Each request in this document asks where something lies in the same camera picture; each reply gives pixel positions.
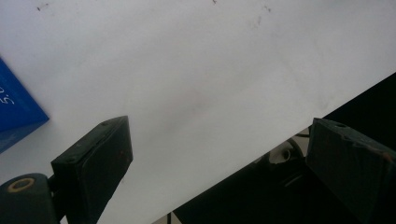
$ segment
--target white surface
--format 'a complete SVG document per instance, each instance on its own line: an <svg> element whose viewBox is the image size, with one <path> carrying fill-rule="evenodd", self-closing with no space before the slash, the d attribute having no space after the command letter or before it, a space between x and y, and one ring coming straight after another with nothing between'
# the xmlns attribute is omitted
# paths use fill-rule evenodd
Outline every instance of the white surface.
<svg viewBox="0 0 396 224"><path fill-rule="evenodd" d="M392 0L2 0L0 54L50 122L0 182L128 115L99 223L151 223L395 72L395 24Z"/></svg>

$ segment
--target black mechanical part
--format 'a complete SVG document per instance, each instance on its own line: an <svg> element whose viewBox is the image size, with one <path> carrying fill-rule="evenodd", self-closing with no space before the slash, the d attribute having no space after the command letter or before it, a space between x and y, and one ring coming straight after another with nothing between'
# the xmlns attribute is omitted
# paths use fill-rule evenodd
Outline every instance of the black mechanical part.
<svg viewBox="0 0 396 224"><path fill-rule="evenodd" d="M0 187L0 223L57 223L45 175L21 175Z"/></svg>
<svg viewBox="0 0 396 224"><path fill-rule="evenodd" d="M128 118L121 117L102 122L51 162L69 223L97 222L128 170L131 149Z"/></svg>
<svg viewBox="0 0 396 224"><path fill-rule="evenodd" d="M268 153L174 211L185 224L360 223L306 166L305 158L272 164Z"/></svg>
<svg viewBox="0 0 396 224"><path fill-rule="evenodd" d="M54 175L22 175L0 187L0 224L96 223L133 160L128 117L93 128L52 161Z"/></svg>
<svg viewBox="0 0 396 224"><path fill-rule="evenodd" d="M306 164L362 223L394 223L396 152L346 125L315 119Z"/></svg>

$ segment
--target blue box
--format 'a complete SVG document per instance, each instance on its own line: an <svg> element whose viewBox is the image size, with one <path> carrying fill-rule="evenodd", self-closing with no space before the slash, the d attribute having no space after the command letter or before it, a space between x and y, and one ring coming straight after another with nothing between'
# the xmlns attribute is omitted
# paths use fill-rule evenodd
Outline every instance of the blue box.
<svg viewBox="0 0 396 224"><path fill-rule="evenodd" d="M49 118L0 59L0 153Z"/></svg>

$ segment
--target dark mark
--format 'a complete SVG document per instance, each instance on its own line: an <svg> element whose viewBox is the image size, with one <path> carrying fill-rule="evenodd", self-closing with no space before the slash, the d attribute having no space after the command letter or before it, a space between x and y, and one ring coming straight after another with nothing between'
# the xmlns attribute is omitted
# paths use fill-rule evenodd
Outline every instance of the dark mark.
<svg viewBox="0 0 396 224"><path fill-rule="evenodd" d="M38 7L37 10L41 11L41 9L43 9L44 7L48 7L50 4L46 3L44 5L41 5L41 7Z"/></svg>
<svg viewBox="0 0 396 224"><path fill-rule="evenodd" d="M264 6L267 10L268 10L268 12L271 12L271 8L270 7L268 7L268 6Z"/></svg>

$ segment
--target blue object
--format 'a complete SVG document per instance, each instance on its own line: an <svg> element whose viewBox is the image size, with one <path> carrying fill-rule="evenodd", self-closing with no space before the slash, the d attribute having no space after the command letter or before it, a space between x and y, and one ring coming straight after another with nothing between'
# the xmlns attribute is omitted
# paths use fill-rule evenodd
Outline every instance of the blue object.
<svg viewBox="0 0 396 224"><path fill-rule="evenodd" d="M0 59L0 153L49 118Z"/></svg>

